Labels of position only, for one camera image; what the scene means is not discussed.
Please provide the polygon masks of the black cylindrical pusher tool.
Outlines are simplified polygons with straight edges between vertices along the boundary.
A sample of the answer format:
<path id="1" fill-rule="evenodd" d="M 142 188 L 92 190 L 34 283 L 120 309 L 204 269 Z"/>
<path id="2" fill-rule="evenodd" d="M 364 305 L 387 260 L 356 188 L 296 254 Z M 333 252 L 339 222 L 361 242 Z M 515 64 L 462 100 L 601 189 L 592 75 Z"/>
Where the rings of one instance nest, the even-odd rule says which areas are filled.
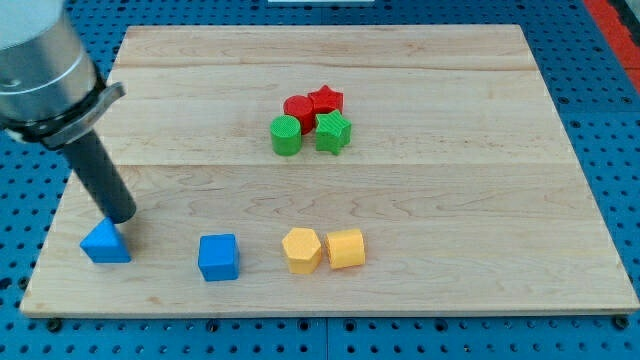
<path id="1" fill-rule="evenodd" d="M 94 130 L 65 145 L 62 151 L 105 217 L 120 224 L 134 216 L 134 198 Z"/>

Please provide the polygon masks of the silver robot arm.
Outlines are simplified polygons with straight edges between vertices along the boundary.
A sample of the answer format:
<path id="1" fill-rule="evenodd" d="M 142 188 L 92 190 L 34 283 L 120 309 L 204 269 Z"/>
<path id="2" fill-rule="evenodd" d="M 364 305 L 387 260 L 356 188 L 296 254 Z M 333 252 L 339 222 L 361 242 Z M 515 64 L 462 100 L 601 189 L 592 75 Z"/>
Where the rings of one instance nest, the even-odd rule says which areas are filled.
<path id="1" fill-rule="evenodd" d="M 61 1 L 1 1 L 1 128 L 63 152 L 98 208 L 114 223 L 136 204 L 96 122 L 125 94 L 107 84 Z"/>

